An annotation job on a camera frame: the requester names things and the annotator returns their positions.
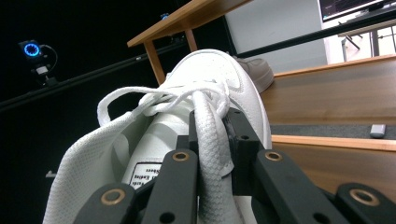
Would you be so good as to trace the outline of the white sneaker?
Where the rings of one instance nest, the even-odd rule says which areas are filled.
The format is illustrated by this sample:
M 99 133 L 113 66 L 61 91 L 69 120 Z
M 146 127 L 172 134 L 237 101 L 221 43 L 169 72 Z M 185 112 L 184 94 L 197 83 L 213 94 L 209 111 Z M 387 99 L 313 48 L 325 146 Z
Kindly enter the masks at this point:
M 164 156 L 189 132 L 198 136 L 203 194 L 199 224 L 257 224 L 248 196 L 232 193 L 234 168 L 223 118 L 242 112 L 260 142 L 271 147 L 262 99 L 242 66 L 216 49 L 184 57 L 157 89 L 125 87 L 97 106 L 98 129 L 64 154 L 52 183 L 43 224 L 72 224 L 91 195 L 122 182 L 140 189 L 160 172 Z
M 267 90 L 274 82 L 275 75 L 267 61 L 261 58 L 247 60 L 234 58 L 247 72 L 258 93 Z

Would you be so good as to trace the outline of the small grey adapter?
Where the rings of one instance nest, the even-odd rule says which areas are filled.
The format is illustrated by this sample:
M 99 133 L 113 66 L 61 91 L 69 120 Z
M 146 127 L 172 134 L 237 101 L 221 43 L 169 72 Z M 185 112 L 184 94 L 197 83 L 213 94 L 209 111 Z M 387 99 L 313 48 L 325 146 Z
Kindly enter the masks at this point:
M 385 136 L 385 124 L 373 124 L 371 126 L 370 136 L 375 139 L 382 139 Z

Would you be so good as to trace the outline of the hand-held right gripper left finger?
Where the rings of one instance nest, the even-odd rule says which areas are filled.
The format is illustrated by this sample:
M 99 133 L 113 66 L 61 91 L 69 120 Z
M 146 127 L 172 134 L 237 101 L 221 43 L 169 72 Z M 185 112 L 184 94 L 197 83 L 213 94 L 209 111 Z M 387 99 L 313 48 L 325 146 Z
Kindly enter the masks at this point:
M 181 143 L 177 149 L 165 155 L 140 224 L 197 223 L 199 159 L 197 147 L 190 149 L 190 140 L 197 139 L 193 115 L 194 112 L 190 112 L 192 136 L 179 137 Z

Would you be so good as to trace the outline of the wooden three-tier shoe rack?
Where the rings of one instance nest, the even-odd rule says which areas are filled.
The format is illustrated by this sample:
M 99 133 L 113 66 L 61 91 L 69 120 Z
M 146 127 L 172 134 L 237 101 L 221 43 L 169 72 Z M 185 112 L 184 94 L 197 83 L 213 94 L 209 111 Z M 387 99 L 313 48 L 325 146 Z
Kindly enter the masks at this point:
M 163 82 L 154 40 L 183 32 L 196 50 L 193 29 L 249 2 L 191 0 L 127 45 L 144 45 L 157 81 Z M 273 124 L 396 125 L 396 55 L 280 73 L 261 98 Z M 396 202 L 396 140 L 279 134 L 272 140 L 319 187 L 333 192 L 359 182 Z

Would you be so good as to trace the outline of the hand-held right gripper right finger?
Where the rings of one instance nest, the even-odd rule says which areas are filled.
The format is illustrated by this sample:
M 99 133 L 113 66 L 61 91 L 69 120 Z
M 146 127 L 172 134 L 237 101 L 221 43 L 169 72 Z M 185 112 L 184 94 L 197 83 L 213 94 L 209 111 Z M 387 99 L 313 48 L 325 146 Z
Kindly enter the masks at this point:
M 243 112 L 223 119 L 230 140 L 233 194 L 250 196 L 260 224 L 348 224 L 297 164 L 262 145 Z

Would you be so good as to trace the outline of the computer monitor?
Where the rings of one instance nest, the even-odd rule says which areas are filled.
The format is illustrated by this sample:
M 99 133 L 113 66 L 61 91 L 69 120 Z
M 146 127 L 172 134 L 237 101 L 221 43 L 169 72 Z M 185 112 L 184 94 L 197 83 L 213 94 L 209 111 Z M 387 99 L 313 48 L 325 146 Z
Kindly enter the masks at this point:
M 318 0 L 323 22 L 344 17 L 366 9 L 380 9 L 396 0 Z

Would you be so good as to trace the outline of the black horizontal pole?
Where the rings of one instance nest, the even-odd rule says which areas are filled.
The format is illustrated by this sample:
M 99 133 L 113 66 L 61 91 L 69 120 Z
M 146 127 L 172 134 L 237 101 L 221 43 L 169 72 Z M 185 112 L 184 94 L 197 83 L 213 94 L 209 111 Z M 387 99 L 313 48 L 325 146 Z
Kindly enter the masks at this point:
M 323 29 L 320 31 L 316 31 L 314 33 L 300 35 L 265 47 L 260 47 L 257 49 L 252 49 L 242 53 L 238 53 L 237 57 L 248 58 L 248 57 L 264 54 L 267 52 L 272 52 L 280 49 L 293 47 L 296 45 L 301 45 L 307 42 L 316 41 L 332 35 L 339 35 L 341 33 L 350 32 L 360 28 L 368 27 L 370 25 L 376 25 L 379 24 L 380 22 L 386 22 L 391 20 L 396 20 L 396 7 L 385 10 L 383 12 L 371 14 L 370 16 L 367 16 L 366 18 L 363 19 L 358 19 L 356 21 L 348 21 L 346 23 L 331 28 Z
M 18 96 L 12 99 L 9 99 L 4 102 L 0 102 L 0 113 L 7 111 L 9 109 L 15 108 L 20 105 L 25 105 L 28 104 L 32 101 L 35 101 L 36 99 L 40 99 L 43 97 L 46 97 L 48 95 L 52 95 L 54 93 L 70 89 L 74 86 L 83 84 L 85 82 L 88 82 L 92 79 L 96 79 L 102 76 L 105 76 L 107 74 L 113 73 L 115 71 L 124 69 L 128 66 L 132 66 L 137 63 L 142 63 L 144 61 L 147 61 L 149 59 L 149 55 L 147 53 L 143 53 L 137 56 L 134 56 L 130 59 L 118 62 L 118 63 L 113 63 L 111 65 L 105 66 L 103 68 L 91 71 L 89 73 L 83 74 L 78 77 L 73 77 L 64 81 L 57 81 L 53 85 L 45 86 L 44 88 L 36 91 L 30 91 L 28 93 L 25 93 L 22 96 Z

